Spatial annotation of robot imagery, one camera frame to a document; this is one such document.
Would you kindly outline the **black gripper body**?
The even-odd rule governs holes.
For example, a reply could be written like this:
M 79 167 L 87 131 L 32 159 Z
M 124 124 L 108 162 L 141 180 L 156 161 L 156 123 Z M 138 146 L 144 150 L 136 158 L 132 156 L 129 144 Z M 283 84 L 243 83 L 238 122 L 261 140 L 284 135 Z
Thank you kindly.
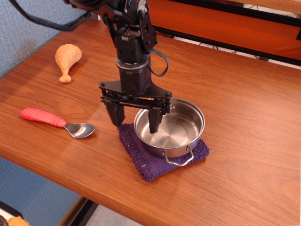
M 170 113 L 172 93 L 155 85 L 151 78 L 151 70 L 147 62 L 127 64 L 117 62 L 119 80 L 102 81 L 102 102 L 108 100 L 123 106 L 142 109 L 165 109 Z

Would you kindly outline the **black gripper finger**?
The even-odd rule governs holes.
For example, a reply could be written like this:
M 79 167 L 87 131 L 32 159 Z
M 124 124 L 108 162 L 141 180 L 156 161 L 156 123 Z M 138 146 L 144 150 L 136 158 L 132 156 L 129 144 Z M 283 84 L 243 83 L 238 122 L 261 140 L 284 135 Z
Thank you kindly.
M 154 108 L 149 110 L 149 128 L 150 133 L 154 134 L 158 131 L 163 115 L 166 111 L 162 108 Z
M 119 103 L 110 102 L 108 100 L 105 100 L 104 103 L 105 103 L 107 113 L 109 114 L 112 123 L 116 127 L 119 127 L 125 118 L 124 106 L 120 105 Z

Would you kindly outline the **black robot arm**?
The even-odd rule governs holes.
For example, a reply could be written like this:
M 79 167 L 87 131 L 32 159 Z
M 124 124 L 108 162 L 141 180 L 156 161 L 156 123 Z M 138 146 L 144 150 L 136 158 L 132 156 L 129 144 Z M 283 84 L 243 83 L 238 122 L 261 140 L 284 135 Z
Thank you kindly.
M 67 0 L 66 4 L 102 17 L 117 51 L 118 81 L 101 82 L 101 99 L 115 126 L 124 120 L 124 107 L 149 111 L 150 132 L 156 133 L 164 114 L 171 112 L 172 93 L 152 81 L 151 54 L 165 54 L 154 47 L 157 32 L 145 0 Z

